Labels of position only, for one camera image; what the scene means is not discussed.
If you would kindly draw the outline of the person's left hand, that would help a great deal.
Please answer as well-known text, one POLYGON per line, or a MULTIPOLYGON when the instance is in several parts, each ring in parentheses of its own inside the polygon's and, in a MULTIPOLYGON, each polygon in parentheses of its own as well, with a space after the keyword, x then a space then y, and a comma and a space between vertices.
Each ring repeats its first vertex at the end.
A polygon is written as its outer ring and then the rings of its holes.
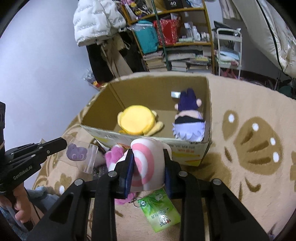
POLYGON ((20 184, 16 187, 13 192, 13 197, 15 197, 16 201, 14 204, 11 203, 10 199, 6 196, 1 195, 1 207, 13 207, 18 212, 15 214, 16 220, 21 223, 26 223, 31 219, 31 205, 27 196, 27 192, 25 190, 24 184, 20 184))

